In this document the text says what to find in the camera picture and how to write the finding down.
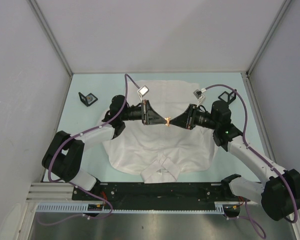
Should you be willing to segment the blue gold flower brooch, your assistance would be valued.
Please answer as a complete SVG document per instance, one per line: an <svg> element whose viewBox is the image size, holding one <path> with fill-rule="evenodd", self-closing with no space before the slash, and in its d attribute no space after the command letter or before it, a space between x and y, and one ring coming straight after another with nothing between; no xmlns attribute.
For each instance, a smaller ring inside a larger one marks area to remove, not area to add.
<svg viewBox="0 0 300 240"><path fill-rule="evenodd" d="M170 117L166 117L165 118L165 126L167 126L167 127L170 127L170 121L171 121L171 118Z"/></svg>

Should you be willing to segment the white button-up shirt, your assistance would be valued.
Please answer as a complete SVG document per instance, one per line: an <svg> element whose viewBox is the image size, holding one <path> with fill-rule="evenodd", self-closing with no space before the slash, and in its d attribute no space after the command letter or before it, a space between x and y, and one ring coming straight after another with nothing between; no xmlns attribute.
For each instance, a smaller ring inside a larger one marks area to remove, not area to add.
<svg viewBox="0 0 300 240"><path fill-rule="evenodd" d="M172 119L197 102L193 92L200 87L181 80L129 82L129 104L140 103L137 88L144 86L149 89L144 99L159 115ZM211 129L143 125L138 120L126 122L123 132L103 146L113 168L139 175L147 184L176 182L181 173L205 171L218 151Z"/></svg>

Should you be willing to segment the round blue picture brooch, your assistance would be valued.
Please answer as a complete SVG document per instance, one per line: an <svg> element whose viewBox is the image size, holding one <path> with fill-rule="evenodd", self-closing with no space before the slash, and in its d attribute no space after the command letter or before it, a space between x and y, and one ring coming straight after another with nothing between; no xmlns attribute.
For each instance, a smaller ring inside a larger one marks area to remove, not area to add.
<svg viewBox="0 0 300 240"><path fill-rule="evenodd" d="M90 103L94 100L94 98L91 95L88 95L86 98L87 98L88 103Z"/></svg>

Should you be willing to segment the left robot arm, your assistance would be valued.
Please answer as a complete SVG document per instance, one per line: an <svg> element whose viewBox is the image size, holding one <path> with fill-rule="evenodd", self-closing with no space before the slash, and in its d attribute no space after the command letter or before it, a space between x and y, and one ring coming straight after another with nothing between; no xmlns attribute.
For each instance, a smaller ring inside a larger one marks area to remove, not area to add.
<svg viewBox="0 0 300 240"><path fill-rule="evenodd" d="M42 166L60 181L82 188L88 199L97 199L101 193L98 179L81 167L84 151L117 138L126 127L125 121L141 121L144 125L167 123L148 100L130 106L125 96L116 95L99 126L75 135L62 130L57 132L42 159Z"/></svg>

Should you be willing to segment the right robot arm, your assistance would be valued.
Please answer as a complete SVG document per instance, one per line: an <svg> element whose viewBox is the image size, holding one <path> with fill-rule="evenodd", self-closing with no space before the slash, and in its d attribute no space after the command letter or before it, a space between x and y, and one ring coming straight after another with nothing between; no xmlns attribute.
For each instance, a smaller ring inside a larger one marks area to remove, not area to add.
<svg viewBox="0 0 300 240"><path fill-rule="evenodd" d="M293 214L292 223L295 223L300 209L300 173L295 169L286 170L256 151L232 123L231 115L228 104L217 100L210 112L200 111L198 106L190 104L169 123L186 130L197 126L211 129L215 144L238 158L258 178L258 182L238 174L225 178L225 185L220 188L225 200L243 197L261 205L271 219L279 221Z"/></svg>

